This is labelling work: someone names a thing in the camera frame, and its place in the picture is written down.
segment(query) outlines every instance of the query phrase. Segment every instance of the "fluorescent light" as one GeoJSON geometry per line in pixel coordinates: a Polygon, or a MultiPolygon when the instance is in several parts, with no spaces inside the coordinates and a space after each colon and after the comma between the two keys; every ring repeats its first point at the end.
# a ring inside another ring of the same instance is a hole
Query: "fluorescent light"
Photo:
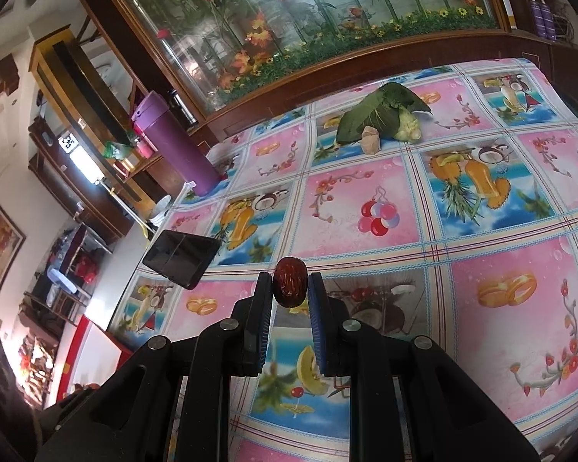
{"type": "Polygon", "coordinates": [[[69,154],[69,157],[90,183],[95,184],[97,180],[105,177],[103,172],[100,171],[99,166],[94,163],[94,160],[83,147],[77,146],[73,152],[69,154]]]}

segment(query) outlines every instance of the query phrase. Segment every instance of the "purple bottle on shelf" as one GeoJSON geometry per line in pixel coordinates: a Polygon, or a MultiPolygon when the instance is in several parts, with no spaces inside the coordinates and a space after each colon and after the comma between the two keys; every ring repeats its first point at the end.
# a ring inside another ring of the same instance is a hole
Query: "purple bottle on shelf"
{"type": "Polygon", "coordinates": [[[544,24],[544,17],[542,16],[542,9],[535,0],[531,0],[531,13],[533,14],[538,36],[540,36],[540,38],[547,38],[548,35],[546,34],[546,25],[544,24]]]}
{"type": "Polygon", "coordinates": [[[539,4],[539,9],[542,11],[542,17],[544,18],[544,27],[546,28],[546,37],[553,42],[556,42],[556,30],[555,21],[552,18],[552,12],[550,7],[546,4],[544,0],[539,4]]]}
{"type": "Polygon", "coordinates": [[[220,176],[190,139],[170,107],[156,92],[150,92],[133,113],[133,121],[158,152],[191,183],[197,196],[205,196],[220,182],[220,176]]]}

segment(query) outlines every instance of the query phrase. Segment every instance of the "fish tank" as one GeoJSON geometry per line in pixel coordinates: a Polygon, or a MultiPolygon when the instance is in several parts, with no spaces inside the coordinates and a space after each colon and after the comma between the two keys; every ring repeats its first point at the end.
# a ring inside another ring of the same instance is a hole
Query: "fish tank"
{"type": "Polygon", "coordinates": [[[125,0],[205,114],[391,40],[496,28],[489,0],[125,0]]]}

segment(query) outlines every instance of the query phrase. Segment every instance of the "metal screw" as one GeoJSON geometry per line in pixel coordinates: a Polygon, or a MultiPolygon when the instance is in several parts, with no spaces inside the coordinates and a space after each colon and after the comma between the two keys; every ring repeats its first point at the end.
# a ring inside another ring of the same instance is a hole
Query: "metal screw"
{"type": "Polygon", "coordinates": [[[362,328],[362,324],[358,320],[345,320],[343,321],[343,328],[347,332],[357,332],[362,328]]]}
{"type": "Polygon", "coordinates": [[[416,337],[413,343],[418,349],[427,350],[433,347],[433,341],[430,340],[426,335],[420,335],[419,337],[416,337]]]}
{"type": "Polygon", "coordinates": [[[167,341],[165,340],[165,337],[157,335],[148,341],[148,347],[152,350],[158,350],[164,348],[166,343],[167,341]]]}
{"type": "Polygon", "coordinates": [[[235,330],[239,327],[240,322],[233,318],[225,318],[220,321],[219,325],[223,330],[235,330]]]}

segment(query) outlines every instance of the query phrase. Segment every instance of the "red date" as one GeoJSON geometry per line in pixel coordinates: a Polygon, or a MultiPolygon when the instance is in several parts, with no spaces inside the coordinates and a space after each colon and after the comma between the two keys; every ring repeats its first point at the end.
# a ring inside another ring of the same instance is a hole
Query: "red date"
{"type": "Polygon", "coordinates": [[[278,261],[272,279],[272,293],[283,307],[297,307],[306,298],[308,271],[306,264],[295,257],[278,261]]]}

